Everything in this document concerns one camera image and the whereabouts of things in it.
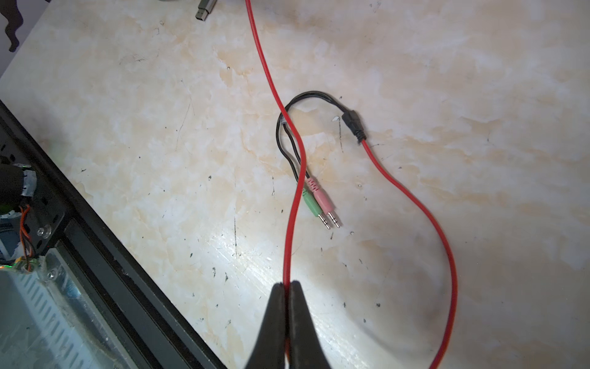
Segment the pink audio jack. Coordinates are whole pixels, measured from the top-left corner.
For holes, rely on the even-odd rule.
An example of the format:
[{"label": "pink audio jack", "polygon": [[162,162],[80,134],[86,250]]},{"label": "pink audio jack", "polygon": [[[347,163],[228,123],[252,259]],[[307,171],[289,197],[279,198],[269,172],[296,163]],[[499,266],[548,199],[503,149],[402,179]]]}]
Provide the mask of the pink audio jack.
[{"label": "pink audio jack", "polygon": [[324,190],[312,177],[306,178],[305,181],[307,182],[309,189],[312,191],[313,196],[316,198],[317,203],[320,204],[324,214],[332,219],[332,222],[334,222],[334,225],[337,228],[340,228],[340,224],[338,224],[338,221],[335,217],[336,213],[334,213],[334,205],[332,205],[332,202],[330,199],[328,199],[328,195],[326,195]]}]

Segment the red cable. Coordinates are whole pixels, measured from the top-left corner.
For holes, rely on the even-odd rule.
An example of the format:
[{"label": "red cable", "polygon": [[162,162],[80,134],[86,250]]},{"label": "red cable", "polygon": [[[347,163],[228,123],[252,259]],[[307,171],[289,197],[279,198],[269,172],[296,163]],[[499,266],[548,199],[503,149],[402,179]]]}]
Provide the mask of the red cable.
[{"label": "red cable", "polygon": [[285,293],[289,290],[291,284],[291,246],[293,244],[293,231],[295,230],[295,219],[297,218],[297,209],[299,209],[299,202],[301,201],[301,195],[303,193],[303,184],[305,183],[305,170],[307,159],[305,156],[305,148],[303,147],[303,141],[301,136],[295,128],[295,125],[291,121],[287,110],[283,106],[281,99],[278,96],[277,89],[274,88],[273,78],[270,76],[264,53],[262,52],[262,46],[260,46],[260,39],[258,38],[258,31],[256,31],[256,23],[254,22],[254,14],[252,13],[252,4],[250,0],[246,1],[246,8],[248,9],[248,19],[250,20],[250,27],[252,28],[252,36],[254,36],[254,43],[256,44],[256,50],[258,50],[258,56],[260,56],[260,62],[266,74],[268,85],[273,93],[274,100],[277,102],[278,108],[281,109],[283,117],[289,124],[289,128],[297,140],[297,146],[299,146],[299,152],[301,155],[301,165],[299,169],[299,180],[297,181],[297,189],[295,190],[295,198],[293,199],[293,205],[291,205],[291,213],[289,214],[289,222],[287,223],[287,235],[285,237],[285,255],[283,257],[283,284],[285,285]]},{"label": "red cable", "polygon": [[430,369],[436,369],[438,368],[440,362],[443,360],[443,356],[447,351],[448,343],[451,340],[451,333],[453,332],[453,323],[455,322],[455,312],[457,311],[457,269],[455,267],[455,258],[453,257],[451,246],[448,244],[447,236],[444,235],[443,229],[441,228],[437,220],[434,218],[434,215],[432,215],[430,210],[428,210],[426,206],[424,206],[420,202],[420,200],[416,198],[416,196],[412,195],[412,193],[407,188],[405,188],[401,183],[396,181],[395,178],[393,178],[389,173],[387,173],[385,169],[383,169],[381,164],[379,164],[379,162],[373,155],[371,148],[369,147],[369,145],[367,145],[365,140],[362,141],[362,144],[365,148],[365,151],[367,152],[367,155],[369,155],[369,158],[377,167],[377,170],[381,172],[381,174],[385,178],[387,178],[389,182],[391,182],[394,186],[399,188],[399,190],[402,191],[404,195],[409,197],[409,199],[412,200],[412,202],[416,204],[416,206],[419,207],[420,210],[424,212],[424,214],[426,214],[426,216],[430,220],[430,223],[432,223],[432,225],[434,226],[434,229],[437,230],[438,236],[440,237],[443,243],[442,245],[444,246],[444,250],[447,252],[448,264],[451,268],[451,307],[448,310],[447,326],[444,329],[444,335],[442,336],[441,345],[438,348],[437,355],[434,357],[432,363],[430,364]]},{"label": "red cable", "polygon": [[[248,9],[248,19],[250,20],[250,27],[252,28],[252,36],[254,37],[254,43],[256,44],[256,50],[258,51],[258,56],[260,57],[260,62],[262,63],[262,68],[264,69],[264,74],[266,75],[266,79],[268,80],[268,85],[270,86],[270,90],[273,93],[274,100],[277,102],[277,105],[278,105],[279,109],[281,110],[283,117],[287,121],[287,124],[289,124],[289,128],[291,129],[291,132],[293,133],[293,135],[295,136],[295,139],[297,140],[297,146],[299,147],[299,151],[300,151],[300,155],[301,155],[301,168],[299,170],[299,180],[297,181],[297,189],[295,190],[295,198],[293,199],[293,204],[291,205],[291,213],[289,214],[289,223],[287,224],[287,235],[285,237],[285,251],[284,251],[285,254],[284,254],[284,259],[283,259],[283,284],[285,285],[285,291],[287,292],[289,290],[289,284],[291,282],[291,246],[293,244],[293,231],[295,229],[295,219],[297,217],[297,209],[299,208],[299,202],[301,201],[301,194],[303,192],[303,184],[305,181],[304,174],[305,174],[305,170],[306,170],[307,160],[306,160],[305,148],[303,147],[303,141],[301,140],[301,136],[299,135],[297,128],[295,128],[295,125],[291,121],[289,114],[285,110],[285,107],[283,106],[283,103],[281,102],[281,99],[278,96],[277,90],[274,87],[273,78],[270,76],[270,71],[268,70],[268,65],[266,64],[266,59],[264,58],[264,53],[262,51],[262,46],[260,45],[260,39],[258,38],[258,32],[256,30],[256,23],[254,22],[254,14],[252,13],[252,4],[250,3],[250,0],[245,0],[245,1],[246,1],[246,8]],[[418,206],[424,212],[424,214],[426,214],[428,219],[430,219],[430,222],[432,222],[432,225],[436,229],[436,231],[443,243],[442,245],[444,246],[445,251],[447,252],[448,262],[449,262],[449,265],[451,268],[451,307],[448,312],[447,326],[445,327],[444,335],[442,337],[442,343],[438,349],[436,356],[434,357],[434,360],[432,361],[432,364],[430,364],[430,369],[436,369],[436,368],[438,368],[438,365],[440,364],[441,360],[443,359],[443,356],[444,356],[444,354],[447,350],[447,347],[448,347],[449,340],[451,339],[451,333],[453,331],[453,323],[455,321],[455,312],[457,310],[457,271],[455,268],[455,260],[453,258],[453,252],[451,251],[451,246],[448,244],[448,241],[447,241],[447,238],[443,232],[443,229],[438,224],[438,222],[434,218],[434,216],[430,213],[430,211],[420,202],[420,200],[418,200],[416,198],[416,196],[412,195],[412,193],[410,191],[408,191],[404,186],[402,186],[398,181],[396,181],[392,176],[390,176],[390,174],[387,173],[385,171],[385,169],[383,169],[383,167],[381,167],[381,165],[379,164],[379,162],[377,161],[377,159],[375,158],[375,156],[371,152],[371,149],[369,148],[369,146],[367,145],[365,140],[362,141],[362,144],[363,144],[363,147],[365,148],[365,151],[367,152],[367,155],[369,155],[369,158],[371,159],[373,164],[375,164],[375,166],[377,167],[379,172],[381,172],[381,174],[385,178],[387,178],[387,180],[389,182],[391,182],[394,186],[399,188],[399,190],[402,191],[407,197],[409,197],[409,199],[412,200],[412,202],[414,204],[416,204],[416,206]]]}]

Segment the metal screw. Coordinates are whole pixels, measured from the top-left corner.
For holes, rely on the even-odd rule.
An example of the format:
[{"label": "metal screw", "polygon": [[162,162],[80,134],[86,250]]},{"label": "metal screw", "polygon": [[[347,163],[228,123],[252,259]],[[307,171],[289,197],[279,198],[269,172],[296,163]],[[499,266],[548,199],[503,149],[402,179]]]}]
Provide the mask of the metal screw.
[{"label": "metal screw", "polygon": [[48,239],[51,236],[51,226],[47,224],[37,230],[37,235],[43,239]]}]

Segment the green plug housing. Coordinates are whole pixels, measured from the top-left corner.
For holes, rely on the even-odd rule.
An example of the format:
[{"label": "green plug housing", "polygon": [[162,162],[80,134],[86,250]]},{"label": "green plug housing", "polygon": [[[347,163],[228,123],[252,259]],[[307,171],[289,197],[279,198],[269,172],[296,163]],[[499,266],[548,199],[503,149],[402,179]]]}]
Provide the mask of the green plug housing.
[{"label": "green plug housing", "polygon": [[328,225],[328,222],[326,221],[326,218],[324,218],[324,214],[322,213],[322,208],[317,203],[314,196],[308,192],[307,188],[303,188],[303,195],[302,196],[303,196],[303,200],[307,204],[307,207],[312,212],[312,214],[315,217],[320,218],[322,223],[324,224],[324,226],[326,226],[326,228],[330,229],[330,226]]}]

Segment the marble tabletop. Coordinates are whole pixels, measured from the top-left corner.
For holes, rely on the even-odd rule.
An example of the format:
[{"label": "marble tabletop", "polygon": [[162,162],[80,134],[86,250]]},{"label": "marble tabletop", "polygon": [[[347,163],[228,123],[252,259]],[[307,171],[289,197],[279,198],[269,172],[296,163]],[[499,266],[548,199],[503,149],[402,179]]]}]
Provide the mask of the marble tabletop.
[{"label": "marble tabletop", "polygon": [[[453,247],[442,367],[590,365],[590,5],[255,0],[284,102],[358,111]],[[0,99],[229,368],[258,333],[296,183],[241,0],[53,0]],[[292,110],[336,204],[301,208],[300,280],[334,368],[425,368],[450,275],[431,224],[322,101]]]}]

